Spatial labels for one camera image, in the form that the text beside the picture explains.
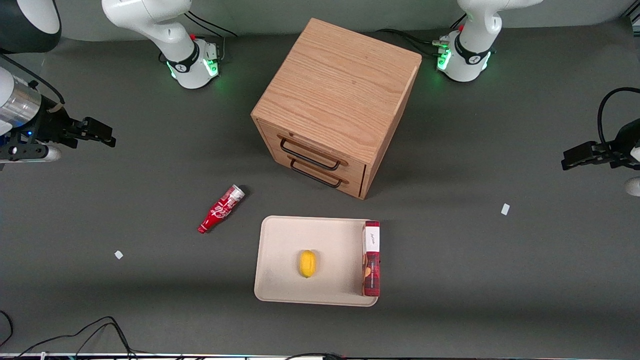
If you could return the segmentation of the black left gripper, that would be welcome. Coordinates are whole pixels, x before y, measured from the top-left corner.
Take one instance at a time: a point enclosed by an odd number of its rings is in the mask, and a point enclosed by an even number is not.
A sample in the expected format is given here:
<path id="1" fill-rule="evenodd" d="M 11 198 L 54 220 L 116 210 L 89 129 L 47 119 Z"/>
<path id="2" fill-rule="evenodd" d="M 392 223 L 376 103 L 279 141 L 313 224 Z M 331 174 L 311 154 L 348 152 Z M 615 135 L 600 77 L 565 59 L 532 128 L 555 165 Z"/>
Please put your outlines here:
<path id="1" fill-rule="evenodd" d="M 596 141 L 586 141 L 563 152 L 561 166 L 563 171 L 569 171 L 580 166 L 599 166 L 609 164 L 611 169 L 626 167 L 640 170 L 639 160 L 633 155 L 633 149 L 639 147 L 640 119 L 635 119 L 618 130 L 611 141 L 606 141 L 609 151 Z"/>

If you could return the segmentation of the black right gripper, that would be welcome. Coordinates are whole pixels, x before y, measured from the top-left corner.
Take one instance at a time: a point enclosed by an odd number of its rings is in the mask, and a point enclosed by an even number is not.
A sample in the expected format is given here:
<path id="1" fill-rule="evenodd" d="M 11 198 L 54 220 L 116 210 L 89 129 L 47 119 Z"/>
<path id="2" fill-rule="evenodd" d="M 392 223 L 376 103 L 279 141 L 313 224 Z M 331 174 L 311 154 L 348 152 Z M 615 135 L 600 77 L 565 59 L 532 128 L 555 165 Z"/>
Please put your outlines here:
<path id="1" fill-rule="evenodd" d="M 49 112 L 54 107 L 52 100 L 43 100 L 35 117 L 22 126 L 10 130 L 10 141 L 22 137 L 28 142 L 53 142 L 64 145 L 73 150 L 78 148 L 79 141 L 99 142 L 110 148 L 114 148 L 117 142 L 113 137 L 113 129 L 92 117 L 84 117 L 81 121 L 81 129 L 77 127 L 77 120 L 71 118 L 62 108 Z"/>

